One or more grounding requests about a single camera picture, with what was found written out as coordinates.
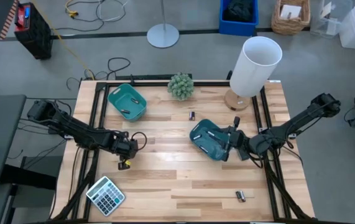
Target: wooden lamp base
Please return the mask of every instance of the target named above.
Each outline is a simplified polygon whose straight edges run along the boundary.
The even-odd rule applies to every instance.
[[[250,97],[241,97],[235,94],[232,89],[228,90],[224,96],[224,103],[233,111],[241,111],[249,106]]]

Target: concrete floor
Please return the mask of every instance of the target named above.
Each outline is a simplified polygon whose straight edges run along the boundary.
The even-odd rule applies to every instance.
[[[79,26],[78,22],[63,14],[59,1],[38,2],[43,5],[43,10],[49,13],[48,16],[56,27]],[[148,30],[160,22],[157,2],[131,0],[126,5],[126,18],[108,24],[100,32]],[[219,1],[216,0],[165,1],[167,18],[180,30],[217,28],[218,4]],[[259,4],[262,15],[260,27],[267,27],[273,3],[259,0]],[[85,8],[81,10],[81,14],[84,14],[84,11],[94,12]],[[282,81],[291,116],[301,112],[316,95],[323,92],[331,93],[341,100],[340,114],[321,120],[302,134],[298,138],[298,147],[304,161],[316,216],[321,220],[355,222],[355,128],[350,128],[343,121],[343,115],[353,106],[355,96],[355,50],[342,48],[338,37],[323,39],[309,32],[301,32],[293,37],[271,32],[259,35],[274,39],[284,51],[284,57],[270,79]],[[246,39],[247,37],[220,34],[181,35],[178,43],[169,49],[153,48],[145,36],[72,39],[66,40],[66,43],[94,72],[106,70],[108,58],[125,57],[132,62],[131,66],[118,75],[187,72],[192,73],[195,79],[225,79],[228,70],[234,68]],[[123,62],[115,62],[111,66],[118,68],[122,65]],[[46,61],[34,60],[18,42],[0,42],[0,95],[74,98],[78,91],[77,86],[73,86],[74,83],[71,82],[72,90],[69,91],[65,81],[68,77],[82,76],[82,67],[57,40],[53,43],[52,58]],[[27,101],[25,112],[32,102]],[[73,100],[68,102],[72,106],[75,104]],[[56,136],[18,131],[10,156],[17,155],[21,149],[24,149],[24,156],[36,156],[38,152],[56,145],[59,141],[61,139]],[[62,146],[51,153],[53,156],[62,154]],[[21,157],[8,160],[8,163],[19,165]],[[44,220],[47,218],[49,207],[50,205],[17,210],[14,223]]]

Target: wooden table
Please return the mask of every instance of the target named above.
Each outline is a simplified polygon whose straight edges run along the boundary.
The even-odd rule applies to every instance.
[[[82,82],[76,101],[73,116],[86,123],[90,119],[95,86],[96,82],[93,81]],[[226,86],[195,87],[194,95],[183,102],[174,100],[164,86],[135,89],[147,100],[146,114],[135,123],[130,123],[108,103],[104,127],[129,131],[130,134],[142,131],[148,137],[147,146],[137,153],[131,160],[131,168],[125,171],[118,171],[118,156],[100,151],[96,180],[106,175],[122,190],[126,200],[108,217],[92,205],[90,222],[273,220],[263,169],[257,168],[250,160],[240,161],[235,149],[231,150],[227,162],[212,161],[188,138],[191,129],[201,119],[210,119],[224,128],[233,124],[235,116],[241,118],[239,129],[249,137],[256,135],[257,126],[252,105],[243,111],[228,109],[223,101],[228,90]],[[281,83],[267,82],[265,92],[272,124],[277,126],[288,121],[290,118]],[[102,99],[103,91],[100,93],[97,114],[100,114]],[[264,121],[260,97],[258,99]],[[196,121],[188,120],[189,111],[195,112]],[[98,117],[96,116],[95,126],[98,124]],[[76,150],[75,143],[69,141],[58,178],[53,217],[68,201]],[[81,149],[75,165],[73,192],[78,180],[82,153]],[[282,150],[280,162],[288,192],[305,213],[313,216],[300,161]],[[244,191],[247,198],[245,203],[238,202],[235,195],[238,189]],[[280,195],[277,189],[275,191],[282,217],[284,213]],[[82,194],[78,218],[83,216],[85,200],[86,195]]]

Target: succulent plant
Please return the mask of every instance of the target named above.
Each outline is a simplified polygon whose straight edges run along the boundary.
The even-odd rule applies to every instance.
[[[187,74],[173,76],[167,85],[167,91],[172,94],[178,101],[183,101],[192,96],[194,92],[194,82]]]

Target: teal basket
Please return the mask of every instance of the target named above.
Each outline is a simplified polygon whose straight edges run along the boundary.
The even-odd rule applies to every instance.
[[[228,142],[229,136],[217,130],[219,130],[217,125],[208,119],[203,119],[190,132],[190,139],[194,145],[206,153],[211,159],[220,161],[225,159],[228,154],[226,154],[226,150],[223,149],[217,141],[212,139],[207,132],[210,131],[217,139],[225,143]]]
[[[120,114],[128,121],[137,121],[145,114],[147,102],[129,84],[122,84],[108,95],[108,101],[120,112]],[[128,110],[130,113],[123,113],[122,110]]]

